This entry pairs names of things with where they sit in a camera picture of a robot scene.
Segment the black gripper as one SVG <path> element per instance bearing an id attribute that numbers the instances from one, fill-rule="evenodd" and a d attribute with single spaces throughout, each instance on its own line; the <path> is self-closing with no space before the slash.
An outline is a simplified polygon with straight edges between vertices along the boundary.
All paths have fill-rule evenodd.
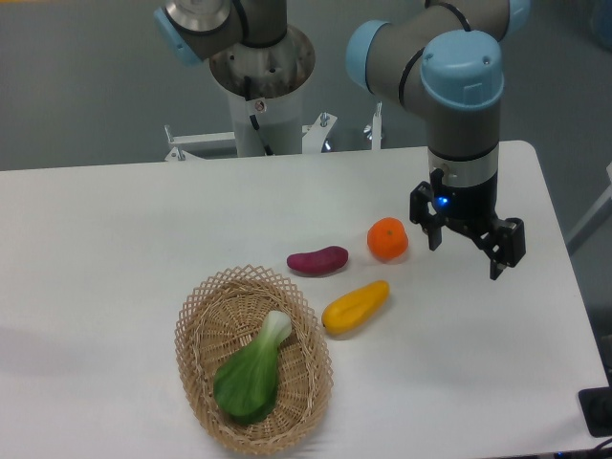
<path id="1" fill-rule="evenodd" d="M 495 213 L 498 153 L 493 149 L 466 161 L 443 158 L 429 149 L 429 183 L 420 182 L 409 196 L 409 219 L 421 226 L 429 249 L 435 251 L 442 243 L 443 225 L 469 233 L 490 259 L 490 280 L 514 268 L 526 253 L 524 222 L 500 219 Z"/>

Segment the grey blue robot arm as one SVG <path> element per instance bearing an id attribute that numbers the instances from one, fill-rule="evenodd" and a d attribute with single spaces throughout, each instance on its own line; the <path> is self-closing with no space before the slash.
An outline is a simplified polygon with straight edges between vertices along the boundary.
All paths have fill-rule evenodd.
<path id="1" fill-rule="evenodd" d="M 426 124 L 429 178 L 410 194 L 409 218 L 432 249 L 443 230 L 469 238 L 497 278 L 526 252 L 520 219 L 495 211 L 500 42 L 522 27 L 527 1 L 428 1 L 403 24 L 371 20 L 349 39 L 348 76 Z M 186 65 L 207 63 L 233 106 L 242 157 L 298 154 L 300 93 L 315 68 L 309 38 L 283 1 L 169 1 L 155 22 Z"/>

